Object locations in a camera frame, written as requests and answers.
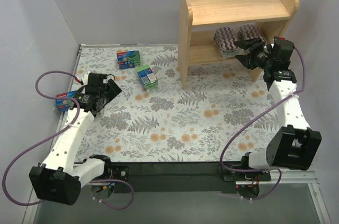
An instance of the wall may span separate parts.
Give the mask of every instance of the wall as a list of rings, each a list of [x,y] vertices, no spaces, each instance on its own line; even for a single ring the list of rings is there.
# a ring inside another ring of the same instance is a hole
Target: wall
[[[322,133],[313,168],[332,223],[339,219],[338,9],[339,0],[300,0],[300,10],[286,34],[305,58],[307,85],[300,103],[311,127]],[[301,82],[300,62],[297,58],[292,62]]]
[[[72,71],[78,50],[54,0],[0,0],[0,176],[24,149],[54,133],[59,115],[53,101],[34,90],[44,71]],[[50,76],[41,83],[51,95],[64,92],[69,78]],[[42,161],[48,144],[22,157],[10,171],[7,185],[19,201],[27,202],[32,189],[28,173]],[[21,223],[25,207],[11,203],[0,191],[0,222]]]
[[[180,0],[56,0],[83,44],[177,43]]]

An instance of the floral tablecloth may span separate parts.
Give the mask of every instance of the floral tablecloth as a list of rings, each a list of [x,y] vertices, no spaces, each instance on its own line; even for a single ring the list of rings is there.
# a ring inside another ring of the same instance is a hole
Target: floral tablecloth
[[[184,91],[176,46],[137,49],[142,64],[149,64],[159,80],[154,92],[143,90],[135,69],[118,69],[116,53],[121,47],[82,50],[76,75],[88,70],[114,74],[122,93],[88,129],[77,161],[92,154],[116,162],[216,161],[230,137],[273,104],[263,80],[252,83],[237,61],[190,67]],[[78,88],[75,82],[72,89]],[[234,141],[225,160],[263,150],[277,129],[273,111]]]

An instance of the wooden shelf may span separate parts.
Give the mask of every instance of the wooden shelf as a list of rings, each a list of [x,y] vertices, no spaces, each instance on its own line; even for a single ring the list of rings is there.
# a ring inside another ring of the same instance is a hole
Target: wooden shelf
[[[221,59],[221,55],[213,42],[214,32],[192,32],[189,65],[235,60],[233,57],[225,60]]]
[[[178,64],[183,89],[188,66],[224,62],[214,47],[214,31],[192,32],[199,26],[256,23],[267,41],[282,36],[299,8],[299,0],[181,0]],[[250,72],[253,82],[260,69]]]
[[[193,26],[285,20],[291,15],[280,0],[189,0]]]

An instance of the shelf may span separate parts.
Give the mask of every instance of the shelf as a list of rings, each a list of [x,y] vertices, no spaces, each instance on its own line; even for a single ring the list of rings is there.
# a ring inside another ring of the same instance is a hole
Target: shelf
[[[193,26],[278,21],[290,18],[280,0],[189,0]]]
[[[213,42],[214,32],[192,32],[189,65],[236,60],[234,57],[225,60],[221,59],[221,55]]]

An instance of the metal frame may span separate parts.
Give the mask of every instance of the metal frame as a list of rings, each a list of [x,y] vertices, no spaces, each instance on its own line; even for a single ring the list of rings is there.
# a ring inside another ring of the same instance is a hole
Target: metal frame
[[[79,51],[77,54],[77,59],[75,62],[75,66],[74,66],[74,70],[73,73],[75,73],[78,63],[79,63],[79,59],[81,56],[81,52],[83,50],[83,48],[89,48],[89,47],[93,47],[93,48],[107,48],[107,47],[131,47],[131,46],[139,46],[139,47],[158,47],[158,46],[176,46],[175,44],[158,44],[158,45],[154,45],[154,44],[137,44],[137,45],[85,45],[85,44],[81,44],[79,46]],[[68,86],[68,91],[70,91],[71,87],[73,84],[73,78],[71,79],[69,86]],[[60,130],[62,122],[63,122],[63,118],[64,118],[64,114],[61,114],[59,122],[58,122],[58,126],[57,126],[57,131]],[[311,197],[313,199],[313,204],[316,208],[319,220],[321,224],[329,224],[331,223],[325,204],[324,204],[324,200],[323,197],[321,195],[320,189],[319,189],[319,184],[318,184],[318,179],[315,176],[315,172],[314,171],[291,171],[291,170],[282,170],[283,171],[283,176],[282,179],[280,181],[281,184],[296,184],[296,183],[302,183],[302,184],[308,184],[310,193],[311,193]],[[261,181],[261,184],[274,184],[276,183],[278,177],[279,177],[279,173],[277,171],[271,171],[271,181]],[[236,184],[246,184],[248,182],[236,182]],[[31,191],[31,195],[29,198],[29,202],[36,202],[37,200],[39,200],[37,198],[37,196],[34,193],[34,190],[32,189]],[[26,212],[23,218],[22,223],[23,224],[32,224],[34,222],[35,219],[35,215],[37,213],[37,209],[38,209],[38,205],[34,205],[31,207],[27,207],[26,208]]]

